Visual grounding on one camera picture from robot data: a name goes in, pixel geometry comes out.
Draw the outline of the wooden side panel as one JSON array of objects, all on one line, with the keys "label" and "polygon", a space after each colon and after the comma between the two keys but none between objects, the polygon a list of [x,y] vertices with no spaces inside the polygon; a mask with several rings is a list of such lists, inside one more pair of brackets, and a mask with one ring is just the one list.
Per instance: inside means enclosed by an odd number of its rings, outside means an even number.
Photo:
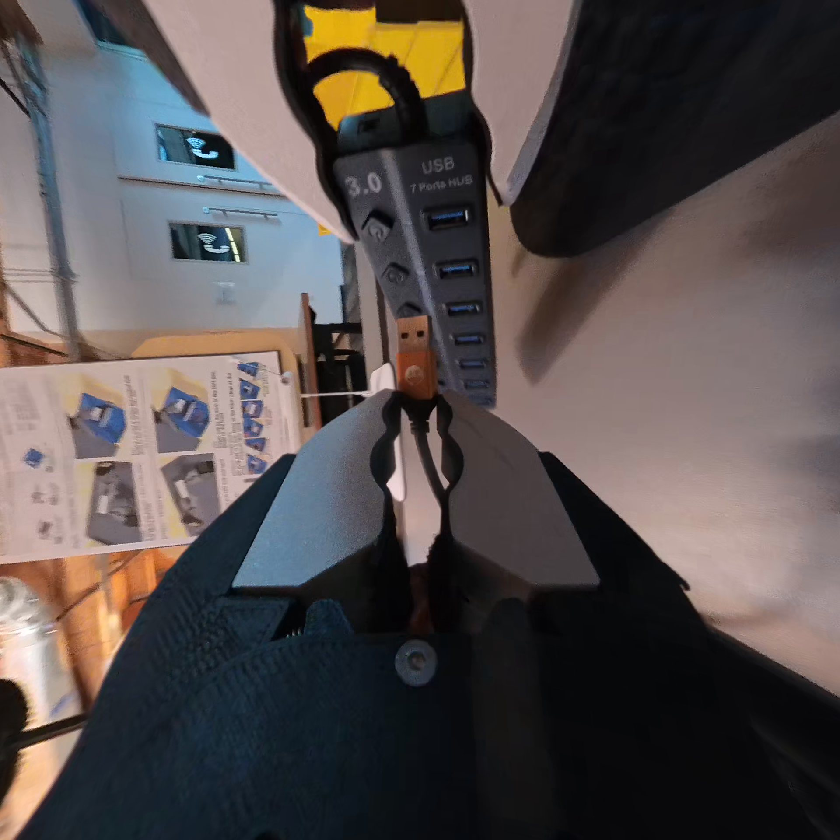
[{"label": "wooden side panel", "polygon": [[314,340],[315,313],[307,292],[300,298],[299,332],[302,353],[299,360],[299,383],[304,427],[317,433],[322,427],[322,411],[318,382],[318,355]]}]

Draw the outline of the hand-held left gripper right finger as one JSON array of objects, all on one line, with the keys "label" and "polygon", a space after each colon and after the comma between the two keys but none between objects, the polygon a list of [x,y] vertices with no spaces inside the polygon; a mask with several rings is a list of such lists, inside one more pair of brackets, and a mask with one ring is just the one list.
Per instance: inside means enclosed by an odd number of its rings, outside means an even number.
[{"label": "hand-held left gripper right finger", "polygon": [[438,398],[436,418],[447,486],[427,560],[435,629],[475,633],[499,602],[596,591],[600,576],[538,450],[456,392]]}]

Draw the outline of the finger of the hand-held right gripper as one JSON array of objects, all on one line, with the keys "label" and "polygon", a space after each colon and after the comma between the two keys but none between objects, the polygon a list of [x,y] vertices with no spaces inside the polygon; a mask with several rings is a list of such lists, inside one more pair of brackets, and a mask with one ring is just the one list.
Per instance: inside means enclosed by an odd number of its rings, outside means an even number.
[{"label": "finger of the hand-held right gripper", "polygon": [[314,95],[304,2],[144,2],[210,120],[267,180],[343,242],[354,227]]},{"label": "finger of the hand-held right gripper", "polygon": [[524,187],[560,95],[578,1],[464,1],[469,89],[489,135],[490,181],[504,206]]}]

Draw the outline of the silver metal bottle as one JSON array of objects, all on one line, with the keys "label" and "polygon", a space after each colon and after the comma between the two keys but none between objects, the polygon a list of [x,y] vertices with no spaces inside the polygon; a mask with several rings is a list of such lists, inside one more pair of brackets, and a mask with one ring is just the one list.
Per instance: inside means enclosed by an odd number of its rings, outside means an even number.
[{"label": "silver metal bottle", "polygon": [[1,673],[24,696],[27,725],[52,722],[62,697],[55,628],[37,594],[23,581],[1,579]]}]

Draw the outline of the dark phone icon wall sign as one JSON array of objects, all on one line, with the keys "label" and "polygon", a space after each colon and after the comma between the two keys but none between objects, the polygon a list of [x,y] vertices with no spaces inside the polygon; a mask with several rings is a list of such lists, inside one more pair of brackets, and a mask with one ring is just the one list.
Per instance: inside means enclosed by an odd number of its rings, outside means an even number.
[{"label": "dark phone icon wall sign", "polygon": [[169,222],[171,256],[180,261],[245,265],[248,251],[240,226]]},{"label": "dark phone icon wall sign", "polygon": [[160,161],[237,170],[234,148],[221,134],[159,123],[154,132]]}]

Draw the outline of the black round pad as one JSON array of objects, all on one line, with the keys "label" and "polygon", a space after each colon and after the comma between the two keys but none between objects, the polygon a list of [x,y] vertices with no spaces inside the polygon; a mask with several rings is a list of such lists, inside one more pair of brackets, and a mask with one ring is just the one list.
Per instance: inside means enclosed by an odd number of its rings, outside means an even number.
[{"label": "black round pad", "polygon": [[524,248],[598,248],[839,109],[838,1],[592,1],[510,216]]}]

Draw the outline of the white plastic object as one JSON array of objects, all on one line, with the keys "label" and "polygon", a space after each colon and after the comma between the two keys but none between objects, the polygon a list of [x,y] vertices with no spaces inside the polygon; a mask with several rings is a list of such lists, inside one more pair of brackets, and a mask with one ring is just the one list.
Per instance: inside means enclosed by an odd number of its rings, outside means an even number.
[{"label": "white plastic object", "polygon": [[[397,388],[395,367],[391,362],[384,362],[375,369],[369,377],[369,386],[366,392],[368,398],[376,396],[380,392],[395,392]],[[387,481],[387,487],[394,502],[403,503],[406,499],[406,472],[403,456],[402,433],[398,432],[393,442],[394,470]]]}]

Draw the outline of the black fuzzy object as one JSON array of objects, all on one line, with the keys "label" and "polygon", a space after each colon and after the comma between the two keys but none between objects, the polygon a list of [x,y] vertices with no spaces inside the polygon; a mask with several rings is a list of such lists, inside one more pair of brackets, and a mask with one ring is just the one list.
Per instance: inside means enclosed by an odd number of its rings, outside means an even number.
[{"label": "black fuzzy object", "polygon": [[88,715],[62,718],[43,726],[27,729],[28,704],[24,693],[13,681],[1,680],[1,800],[9,792],[17,772],[19,754],[41,743],[77,732]]}]

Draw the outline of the black usb hub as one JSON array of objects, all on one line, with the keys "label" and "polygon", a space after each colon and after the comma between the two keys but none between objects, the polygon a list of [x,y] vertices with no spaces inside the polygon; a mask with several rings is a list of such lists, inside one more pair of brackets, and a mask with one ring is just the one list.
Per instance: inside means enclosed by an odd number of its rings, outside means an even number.
[{"label": "black usb hub", "polygon": [[497,404],[485,148],[460,94],[426,100],[427,134],[396,109],[345,117],[333,173],[394,319],[428,316],[438,385]]}]

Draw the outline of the yellow plastic bin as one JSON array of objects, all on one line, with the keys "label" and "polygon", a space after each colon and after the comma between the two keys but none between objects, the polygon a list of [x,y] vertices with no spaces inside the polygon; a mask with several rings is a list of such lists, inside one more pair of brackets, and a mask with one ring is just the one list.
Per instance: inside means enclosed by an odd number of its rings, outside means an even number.
[{"label": "yellow plastic bin", "polygon": [[[302,6],[308,60],[339,48],[392,56],[411,75],[422,98],[466,89],[466,24],[458,2],[363,2],[362,7]],[[314,89],[329,125],[390,109],[393,99],[368,70],[343,70]]]}]

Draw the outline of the grey metal pipe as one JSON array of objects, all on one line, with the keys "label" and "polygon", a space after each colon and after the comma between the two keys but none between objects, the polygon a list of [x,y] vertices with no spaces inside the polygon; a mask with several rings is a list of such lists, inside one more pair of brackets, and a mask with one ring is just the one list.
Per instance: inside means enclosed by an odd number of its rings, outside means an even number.
[{"label": "grey metal pipe", "polygon": [[45,218],[45,236],[49,256],[49,274],[56,296],[59,336],[71,361],[81,360],[81,332],[74,295],[76,276],[70,267],[67,236],[61,212],[60,189],[56,169],[53,133],[49,120],[49,96],[46,76],[38,48],[25,35],[13,42],[2,42],[2,56],[23,96],[35,143],[38,188]]}]

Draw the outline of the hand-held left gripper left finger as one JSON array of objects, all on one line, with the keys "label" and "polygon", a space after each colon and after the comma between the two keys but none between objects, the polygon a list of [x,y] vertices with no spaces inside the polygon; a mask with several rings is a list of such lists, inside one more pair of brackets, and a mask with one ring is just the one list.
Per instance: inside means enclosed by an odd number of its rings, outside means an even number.
[{"label": "hand-held left gripper left finger", "polygon": [[233,589],[338,602],[364,634],[406,629],[410,574],[388,480],[403,399],[383,390],[331,421],[293,459]]}]

